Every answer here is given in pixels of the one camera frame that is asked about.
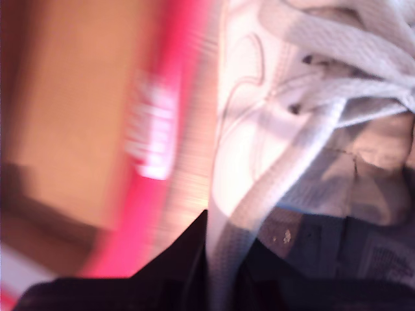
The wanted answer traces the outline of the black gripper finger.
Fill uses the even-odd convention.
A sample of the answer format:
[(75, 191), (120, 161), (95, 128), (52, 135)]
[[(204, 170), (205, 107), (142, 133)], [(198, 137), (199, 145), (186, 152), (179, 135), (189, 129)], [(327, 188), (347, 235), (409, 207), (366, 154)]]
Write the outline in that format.
[(205, 239), (208, 212), (202, 211), (162, 253), (130, 278), (130, 310), (207, 310)]
[(236, 310), (311, 310), (300, 286), (307, 279), (255, 241), (238, 272)]

